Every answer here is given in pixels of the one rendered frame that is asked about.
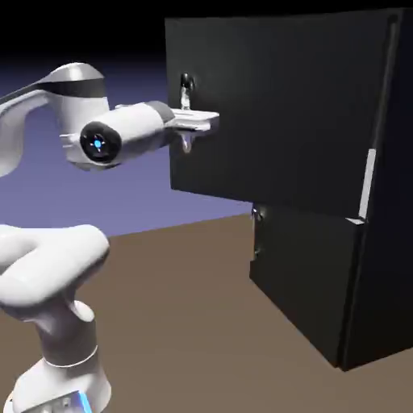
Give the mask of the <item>black cabinet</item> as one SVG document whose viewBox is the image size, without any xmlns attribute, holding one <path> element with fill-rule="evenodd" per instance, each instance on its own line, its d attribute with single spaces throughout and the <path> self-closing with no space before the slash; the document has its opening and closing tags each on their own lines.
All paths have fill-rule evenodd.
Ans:
<svg viewBox="0 0 413 413">
<path fill-rule="evenodd" d="M 413 348 L 413 7 L 390 20 L 343 371 Z"/>
</svg>

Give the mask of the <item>black lower cabinet door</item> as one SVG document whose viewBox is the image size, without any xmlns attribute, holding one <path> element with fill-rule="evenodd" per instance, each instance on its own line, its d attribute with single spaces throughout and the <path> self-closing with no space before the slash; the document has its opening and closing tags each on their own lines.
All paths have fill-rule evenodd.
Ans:
<svg viewBox="0 0 413 413">
<path fill-rule="evenodd" d="M 333 366 L 343 365 L 365 223 L 254 205 L 262 250 L 250 278 Z"/>
</svg>

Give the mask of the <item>curved shiny metal door handle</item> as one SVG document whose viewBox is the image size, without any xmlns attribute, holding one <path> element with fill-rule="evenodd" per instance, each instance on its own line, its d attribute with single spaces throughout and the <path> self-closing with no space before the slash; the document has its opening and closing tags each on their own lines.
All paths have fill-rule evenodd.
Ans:
<svg viewBox="0 0 413 413">
<path fill-rule="evenodd" d="M 194 78 L 188 73 L 181 74 L 181 91 L 180 103 L 181 109 L 186 111 L 190 109 L 191 94 L 194 90 Z M 182 148 L 184 153 L 190 153 L 192 149 L 193 138 L 188 132 L 181 133 Z"/>
</svg>

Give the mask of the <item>black cabinet door with handle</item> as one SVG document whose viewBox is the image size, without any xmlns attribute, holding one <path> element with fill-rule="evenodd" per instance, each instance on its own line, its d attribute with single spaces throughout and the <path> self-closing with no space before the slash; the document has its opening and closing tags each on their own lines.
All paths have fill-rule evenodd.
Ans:
<svg viewBox="0 0 413 413">
<path fill-rule="evenodd" d="M 181 76 L 190 105 L 219 130 L 170 148 L 175 190 L 365 217 L 375 139 L 401 13 L 168 19 L 169 103 Z"/>
</svg>

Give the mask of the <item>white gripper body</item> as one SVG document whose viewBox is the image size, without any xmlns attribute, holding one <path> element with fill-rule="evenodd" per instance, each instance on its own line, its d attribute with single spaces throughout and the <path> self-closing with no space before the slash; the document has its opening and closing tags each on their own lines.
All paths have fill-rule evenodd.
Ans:
<svg viewBox="0 0 413 413">
<path fill-rule="evenodd" d="M 173 118 L 165 123 L 165 130 L 187 132 L 209 132 L 218 127 L 219 113 L 172 109 Z"/>
</svg>

